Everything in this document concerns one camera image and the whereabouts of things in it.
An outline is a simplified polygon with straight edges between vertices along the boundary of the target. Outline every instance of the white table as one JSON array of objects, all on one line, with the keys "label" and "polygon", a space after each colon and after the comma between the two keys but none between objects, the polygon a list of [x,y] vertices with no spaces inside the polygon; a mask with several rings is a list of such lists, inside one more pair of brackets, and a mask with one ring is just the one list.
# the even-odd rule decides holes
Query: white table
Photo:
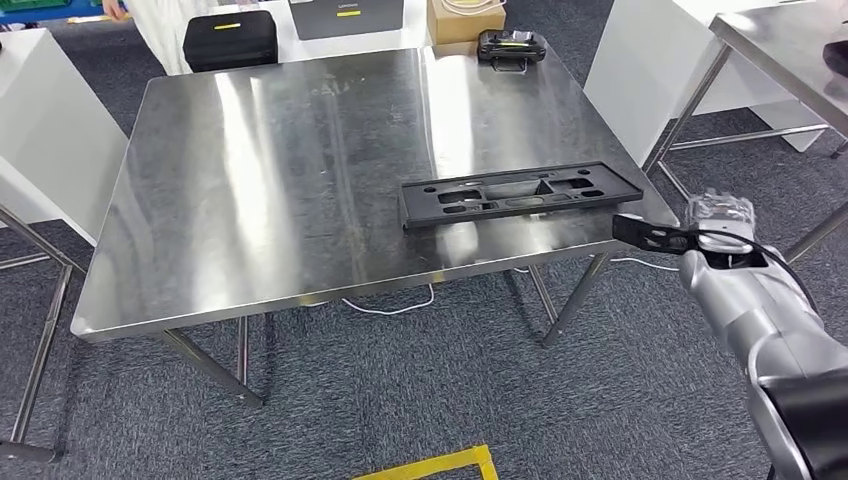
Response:
[{"label": "white table", "polygon": [[[721,48],[708,28],[715,15],[780,3],[615,0],[585,92],[637,164],[645,163],[669,120],[680,116]],[[694,114],[742,107],[751,108],[773,129],[823,124],[745,58],[732,53]],[[820,133],[783,138],[804,151]]]},{"label": "white table", "polygon": [[0,33],[0,204],[95,245],[127,137],[44,29]]},{"label": "white table", "polygon": [[[260,8],[271,13],[277,24],[277,43],[280,47],[279,61],[281,63],[431,45],[427,31],[427,0],[405,0],[403,28],[400,30],[316,40],[301,40],[297,37],[288,0],[261,2],[259,5]],[[237,5],[225,5],[213,8],[210,13],[237,11]]]}]

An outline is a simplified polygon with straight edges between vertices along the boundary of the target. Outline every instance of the yellow floor tape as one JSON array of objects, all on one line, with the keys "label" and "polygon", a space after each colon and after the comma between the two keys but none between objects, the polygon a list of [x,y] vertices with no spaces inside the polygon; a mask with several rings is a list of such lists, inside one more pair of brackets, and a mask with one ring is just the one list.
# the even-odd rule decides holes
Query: yellow floor tape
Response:
[{"label": "yellow floor tape", "polygon": [[356,477],[353,480],[415,480],[434,473],[469,465],[480,466],[480,475],[483,480],[498,480],[498,472],[495,471],[495,464],[492,462],[488,445],[480,445],[461,452],[428,458],[420,462]]}]

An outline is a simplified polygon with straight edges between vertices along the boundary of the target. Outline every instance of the white cable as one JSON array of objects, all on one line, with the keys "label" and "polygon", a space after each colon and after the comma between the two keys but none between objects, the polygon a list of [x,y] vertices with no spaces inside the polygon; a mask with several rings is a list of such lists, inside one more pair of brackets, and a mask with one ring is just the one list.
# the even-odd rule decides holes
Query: white cable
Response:
[{"label": "white cable", "polygon": [[679,269],[674,268],[674,267],[664,267],[662,265],[654,265],[653,263],[648,263],[644,260],[639,260],[638,258],[630,258],[630,257],[613,258],[612,260],[610,260],[610,262],[636,262],[636,263],[641,263],[642,265],[644,265],[646,267],[656,268],[657,270],[665,270],[667,272],[679,272],[680,271]]},{"label": "white cable", "polygon": [[346,298],[343,298],[342,301],[345,302],[348,307],[350,307],[354,310],[359,310],[362,313],[373,313],[373,314],[376,314],[376,315],[387,315],[387,316],[388,315],[397,315],[397,314],[400,314],[400,313],[408,312],[410,310],[415,310],[417,308],[426,307],[427,305],[430,305],[431,303],[433,303],[433,301],[436,299],[436,292],[433,291],[433,285],[432,284],[428,284],[427,287],[430,289],[430,300],[427,300],[424,303],[419,303],[418,305],[412,305],[411,307],[401,308],[400,310],[395,310],[393,312],[383,312],[383,311],[380,311],[380,310],[368,310],[367,308],[362,308],[360,306],[354,305],[353,302],[351,302],[350,300],[348,300]]},{"label": "white cable", "polygon": [[481,0],[475,4],[471,4],[471,2],[468,0],[460,0],[459,2],[456,2],[454,0],[442,0],[442,6],[445,8],[445,10],[465,17],[473,17],[474,15],[480,15],[481,13],[488,12],[489,10],[492,10],[494,8],[502,7],[506,5],[506,0],[501,0],[499,3],[489,5],[488,7],[483,8],[481,10],[469,11],[473,8],[484,7],[488,3],[491,3],[491,0]]}]

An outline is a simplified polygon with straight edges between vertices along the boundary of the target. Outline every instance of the yellow label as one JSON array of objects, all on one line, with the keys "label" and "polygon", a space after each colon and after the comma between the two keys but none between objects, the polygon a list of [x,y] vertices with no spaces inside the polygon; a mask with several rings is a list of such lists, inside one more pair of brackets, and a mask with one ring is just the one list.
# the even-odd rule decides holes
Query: yellow label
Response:
[{"label": "yellow label", "polygon": [[228,23],[226,25],[215,25],[214,28],[215,28],[215,30],[229,30],[231,28],[238,28],[240,26],[241,26],[240,23]]}]

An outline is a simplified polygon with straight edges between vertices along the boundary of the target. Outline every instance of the cardboard box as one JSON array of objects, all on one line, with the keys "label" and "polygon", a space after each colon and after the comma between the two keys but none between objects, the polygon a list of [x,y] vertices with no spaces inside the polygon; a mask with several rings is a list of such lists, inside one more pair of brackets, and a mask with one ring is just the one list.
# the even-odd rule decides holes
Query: cardboard box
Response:
[{"label": "cardboard box", "polygon": [[483,30],[503,30],[505,20],[503,6],[467,16],[448,11],[442,0],[427,0],[427,27],[433,45],[476,42]]}]

